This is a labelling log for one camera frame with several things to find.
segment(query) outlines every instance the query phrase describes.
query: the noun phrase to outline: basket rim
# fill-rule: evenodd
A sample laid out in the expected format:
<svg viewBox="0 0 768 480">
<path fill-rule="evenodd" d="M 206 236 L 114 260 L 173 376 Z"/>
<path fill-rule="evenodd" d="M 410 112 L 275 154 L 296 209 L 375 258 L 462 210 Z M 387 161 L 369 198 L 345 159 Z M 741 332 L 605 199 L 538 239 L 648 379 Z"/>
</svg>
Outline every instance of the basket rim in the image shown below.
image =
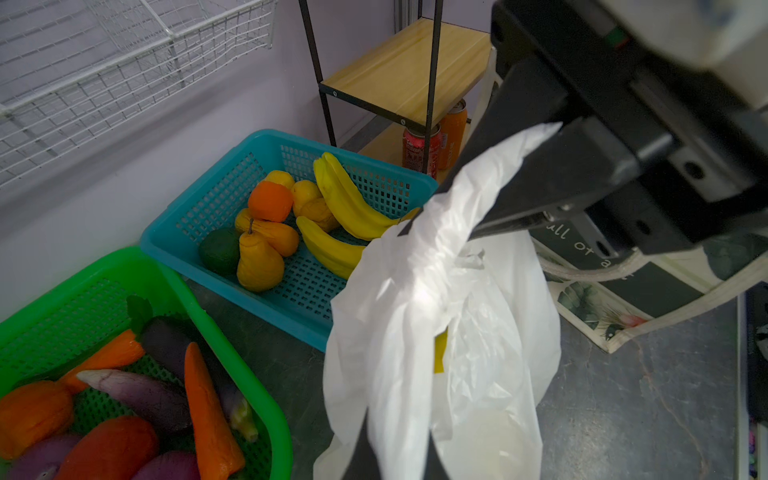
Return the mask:
<svg viewBox="0 0 768 480">
<path fill-rule="evenodd" d="M 203 310 L 192 290 L 179 274 L 142 252 L 140 247 L 126 247 L 109 253 L 59 283 L 0 323 L 0 338 L 15 338 L 28 326 L 24 321 L 26 317 L 45 315 L 55 308 L 51 306 L 52 303 L 56 305 L 65 301 L 76 286 L 98 278 L 106 270 L 116 266 L 146 260 L 151 261 L 160 270 L 163 279 L 187 311 L 191 321 L 266 426 L 272 449 L 270 480 L 289 478 L 293 467 L 293 441 L 283 410 L 267 392 L 240 354 L 237 353 L 218 325 Z"/>
</svg>

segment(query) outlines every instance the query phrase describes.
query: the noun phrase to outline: teal plastic basket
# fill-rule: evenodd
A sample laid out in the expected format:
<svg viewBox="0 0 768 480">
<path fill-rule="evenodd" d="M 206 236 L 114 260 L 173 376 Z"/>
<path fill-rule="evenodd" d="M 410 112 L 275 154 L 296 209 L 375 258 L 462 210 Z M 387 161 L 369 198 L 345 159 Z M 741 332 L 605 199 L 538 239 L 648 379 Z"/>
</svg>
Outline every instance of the teal plastic basket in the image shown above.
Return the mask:
<svg viewBox="0 0 768 480">
<path fill-rule="evenodd" d="M 315 181 L 313 162 L 334 154 L 371 207 L 399 218 L 421 207 L 437 189 L 431 177 L 375 161 L 336 147 L 274 130 L 250 135 L 181 194 L 145 231 L 141 249 L 254 315 L 311 346 L 325 351 L 333 319 L 330 300 L 346 280 L 329 272 L 304 242 L 285 259 L 283 281 L 263 293 L 251 293 L 235 276 L 220 276 L 203 266 L 197 247 L 212 230 L 232 227 L 251 190 L 272 170 L 296 181 Z M 287 221 L 296 227 L 291 215 Z M 342 228 L 331 233 L 347 243 L 365 244 Z"/>
</svg>

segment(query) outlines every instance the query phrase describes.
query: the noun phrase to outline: white wire basket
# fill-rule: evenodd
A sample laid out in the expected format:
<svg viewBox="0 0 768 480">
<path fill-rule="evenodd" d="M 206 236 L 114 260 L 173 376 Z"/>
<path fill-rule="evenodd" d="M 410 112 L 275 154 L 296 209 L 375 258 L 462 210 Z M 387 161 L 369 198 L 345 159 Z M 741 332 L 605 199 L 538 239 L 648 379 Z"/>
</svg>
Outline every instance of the white wire basket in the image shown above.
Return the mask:
<svg viewBox="0 0 768 480">
<path fill-rule="evenodd" d="M 258 48 L 277 0 L 0 0 L 0 189 Z"/>
</svg>

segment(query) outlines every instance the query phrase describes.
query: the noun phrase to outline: soda can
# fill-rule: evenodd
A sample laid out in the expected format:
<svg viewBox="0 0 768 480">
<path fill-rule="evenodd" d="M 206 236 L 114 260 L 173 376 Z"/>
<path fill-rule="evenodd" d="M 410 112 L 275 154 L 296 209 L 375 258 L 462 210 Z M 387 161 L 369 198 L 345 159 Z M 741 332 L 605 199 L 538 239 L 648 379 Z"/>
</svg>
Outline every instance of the soda can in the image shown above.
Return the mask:
<svg viewBox="0 0 768 480">
<path fill-rule="evenodd" d="M 440 121 L 440 130 L 445 135 L 445 146 L 437 157 L 437 168 L 453 167 L 462 147 L 464 129 L 467 126 L 467 102 L 462 98 Z"/>
<path fill-rule="evenodd" d="M 427 175 L 437 180 L 437 158 L 442 147 L 443 135 L 440 133 L 440 125 L 432 129 L 429 138 L 429 162 L 427 163 Z M 402 132 L 402 166 L 422 171 L 424 161 L 424 135 L 417 134 L 406 128 Z"/>
</svg>

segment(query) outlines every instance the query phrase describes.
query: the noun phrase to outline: orange soda can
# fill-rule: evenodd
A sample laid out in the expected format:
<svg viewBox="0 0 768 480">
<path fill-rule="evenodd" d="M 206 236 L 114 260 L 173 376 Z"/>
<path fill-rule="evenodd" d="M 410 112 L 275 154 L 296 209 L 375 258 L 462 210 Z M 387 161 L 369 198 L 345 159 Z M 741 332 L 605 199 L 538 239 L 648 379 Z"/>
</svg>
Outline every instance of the orange soda can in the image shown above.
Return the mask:
<svg viewBox="0 0 768 480">
<path fill-rule="evenodd" d="M 467 102 L 462 98 L 440 121 L 440 131 L 445 136 L 445 146 L 437 157 L 437 168 L 453 167 L 462 147 L 464 129 L 467 126 Z"/>
</svg>

